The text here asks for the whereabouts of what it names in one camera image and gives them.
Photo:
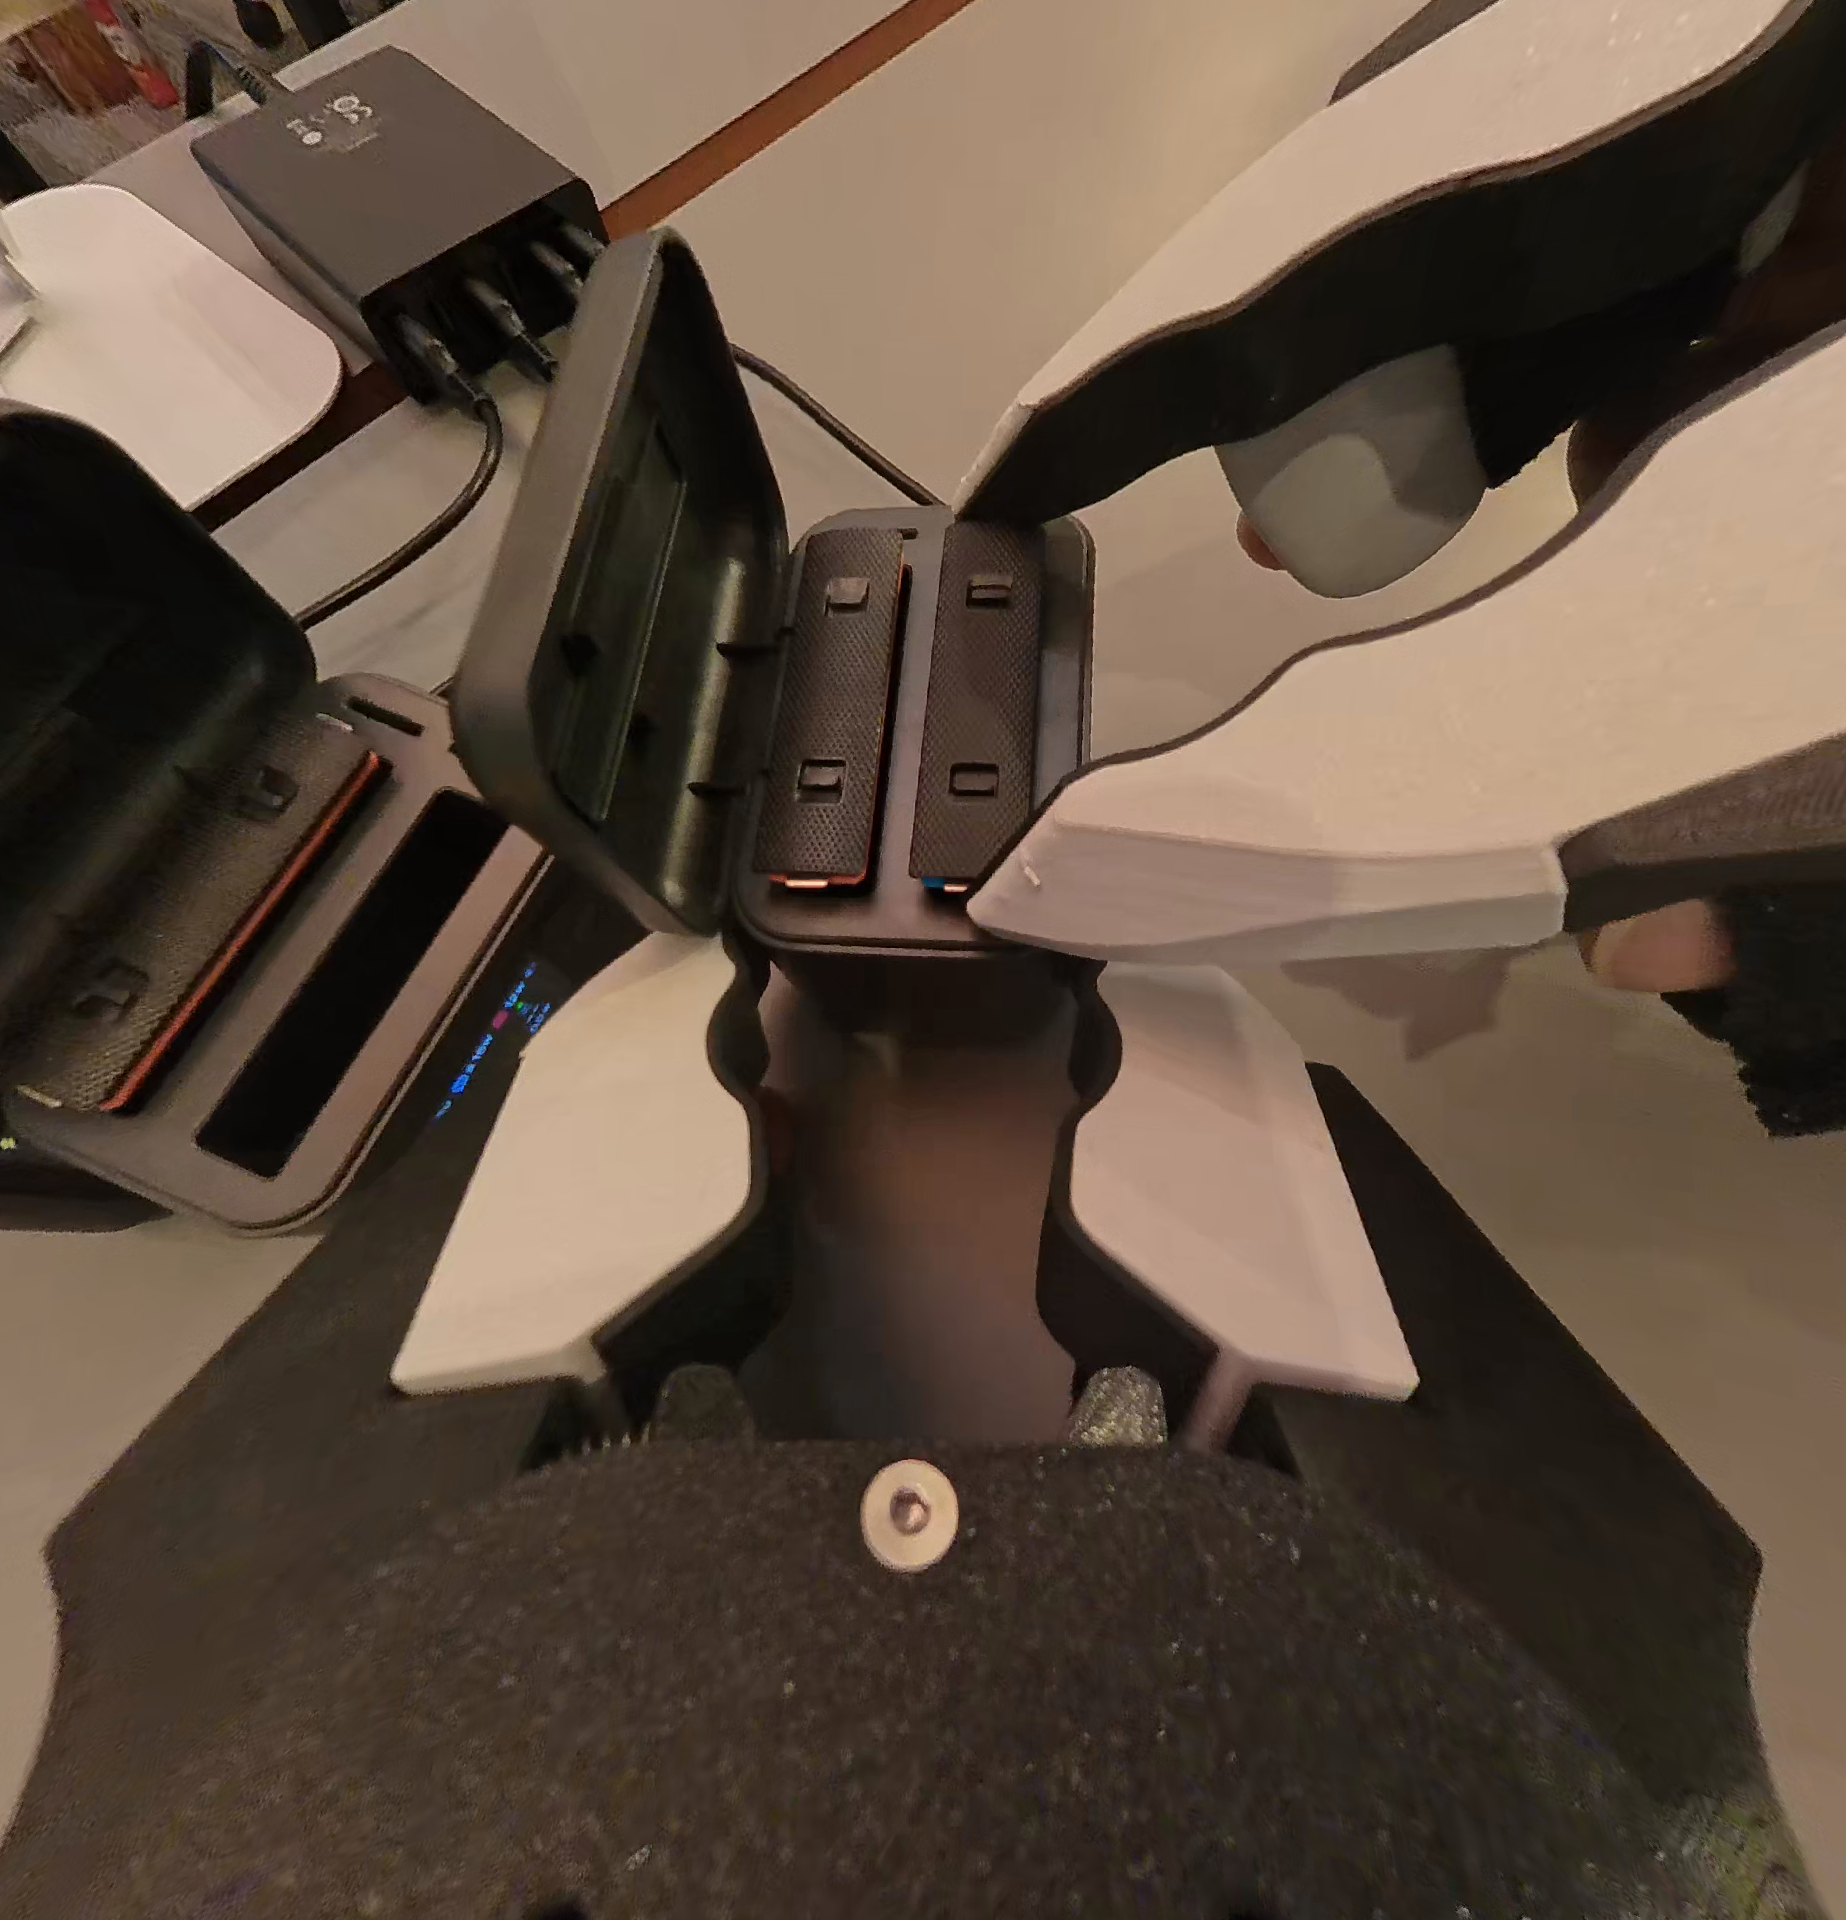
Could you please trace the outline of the black charging hub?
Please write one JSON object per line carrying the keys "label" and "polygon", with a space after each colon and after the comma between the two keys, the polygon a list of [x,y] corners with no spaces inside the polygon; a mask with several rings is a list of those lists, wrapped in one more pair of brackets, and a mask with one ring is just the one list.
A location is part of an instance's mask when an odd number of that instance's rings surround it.
{"label": "black charging hub", "polygon": [[386,45],[192,139],[264,260],[411,397],[511,361],[549,381],[606,246],[596,193],[407,50]]}

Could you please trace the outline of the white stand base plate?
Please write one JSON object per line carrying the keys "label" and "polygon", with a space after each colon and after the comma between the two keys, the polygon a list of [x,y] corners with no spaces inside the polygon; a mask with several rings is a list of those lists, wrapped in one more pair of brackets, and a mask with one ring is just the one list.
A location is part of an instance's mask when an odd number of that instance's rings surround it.
{"label": "white stand base plate", "polygon": [[0,404],[96,431],[180,508],[303,439],[344,375],[318,325],[121,189],[0,213]]}

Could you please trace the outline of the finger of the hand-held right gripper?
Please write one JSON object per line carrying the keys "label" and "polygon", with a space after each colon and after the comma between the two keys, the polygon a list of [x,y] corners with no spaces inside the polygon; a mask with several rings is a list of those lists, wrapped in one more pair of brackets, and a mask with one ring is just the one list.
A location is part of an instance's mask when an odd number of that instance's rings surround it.
{"label": "finger of the hand-held right gripper", "polygon": [[1639,443],[1497,583],[1063,779],[969,897],[1141,964],[1515,946],[1585,830],[1846,736],[1846,321]]}
{"label": "finger of the hand-held right gripper", "polygon": [[1350,378],[1444,344],[1475,238],[1424,221],[1698,99],[1806,4],[1491,4],[1318,109],[1027,379],[958,484],[1049,520],[1187,453],[1265,434]]}

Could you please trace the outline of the person's right hand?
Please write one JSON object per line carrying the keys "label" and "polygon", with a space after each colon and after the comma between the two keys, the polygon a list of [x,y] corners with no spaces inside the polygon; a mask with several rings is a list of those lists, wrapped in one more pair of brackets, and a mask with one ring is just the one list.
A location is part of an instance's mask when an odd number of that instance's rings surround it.
{"label": "person's right hand", "polygon": [[1573,935],[1586,972],[1609,990],[1671,996],[1719,990],[1734,972],[1715,903],[1682,900]]}

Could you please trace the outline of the black battery orange rim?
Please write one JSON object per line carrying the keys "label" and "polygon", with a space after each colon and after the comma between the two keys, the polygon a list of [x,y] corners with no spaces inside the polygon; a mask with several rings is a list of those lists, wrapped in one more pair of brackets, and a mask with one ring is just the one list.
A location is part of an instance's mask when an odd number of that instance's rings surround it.
{"label": "black battery orange rim", "polygon": [[779,889],[852,894],[871,876],[907,584],[894,524],[804,540],[753,848]]}
{"label": "black battery orange rim", "polygon": [[13,1065],[22,1099],[121,1115],[180,1057],[217,996],[345,837],[386,777],[381,753],[345,728],[275,750],[226,807],[207,804],[155,862],[127,911],[52,988]]}

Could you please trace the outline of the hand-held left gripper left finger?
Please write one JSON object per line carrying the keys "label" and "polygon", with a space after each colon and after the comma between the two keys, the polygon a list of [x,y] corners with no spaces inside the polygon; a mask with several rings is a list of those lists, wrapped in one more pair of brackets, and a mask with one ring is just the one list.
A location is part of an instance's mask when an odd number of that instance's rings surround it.
{"label": "hand-held left gripper left finger", "polygon": [[404,1395],[534,1379],[653,1400],[740,1372],[784,1319],[759,970],[732,944],[636,944],[523,1045],[391,1363]]}

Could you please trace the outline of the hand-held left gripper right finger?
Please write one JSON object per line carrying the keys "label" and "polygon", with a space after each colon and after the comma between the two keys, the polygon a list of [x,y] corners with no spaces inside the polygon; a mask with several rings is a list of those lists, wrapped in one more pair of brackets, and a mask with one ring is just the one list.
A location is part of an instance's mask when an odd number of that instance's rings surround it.
{"label": "hand-held left gripper right finger", "polygon": [[1409,1401],[1415,1358],[1295,1038],[1220,969],[1071,963],[1034,1302],[1073,1368],[1228,1445],[1256,1388]]}

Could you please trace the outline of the black battery charging case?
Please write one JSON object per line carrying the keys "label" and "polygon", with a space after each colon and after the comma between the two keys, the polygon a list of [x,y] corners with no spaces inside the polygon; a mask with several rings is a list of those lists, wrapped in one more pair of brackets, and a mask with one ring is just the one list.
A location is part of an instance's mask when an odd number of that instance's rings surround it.
{"label": "black battery charging case", "polygon": [[[480,798],[640,929],[723,940],[840,1026],[988,1041],[1042,1021],[1068,963],[978,927],[983,878],[934,896],[909,874],[954,520],[925,499],[792,540],[696,254],[668,228],[603,253],[450,694]],[[871,876],[793,894],[753,848],[803,547],[837,524],[906,533],[907,610]],[[1095,549],[1077,518],[1014,526],[1046,541],[1034,814],[1087,756]]]}
{"label": "black battery charging case", "polygon": [[311,1230],[447,1098],[496,969],[528,972],[549,862],[478,794],[437,694],[323,678],[121,445],[2,403],[0,1069],[178,831],[316,726],[389,762],[345,837],[128,1110],[53,1111],[0,1076],[17,1160],[239,1234]]}

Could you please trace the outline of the black battery blue rim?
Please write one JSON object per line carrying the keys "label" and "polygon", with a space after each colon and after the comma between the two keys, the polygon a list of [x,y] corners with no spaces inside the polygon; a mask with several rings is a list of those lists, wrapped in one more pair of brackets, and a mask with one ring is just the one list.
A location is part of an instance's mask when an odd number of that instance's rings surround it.
{"label": "black battery blue rim", "polygon": [[942,545],[909,874],[953,896],[1031,818],[1042,532],[954,520]]}

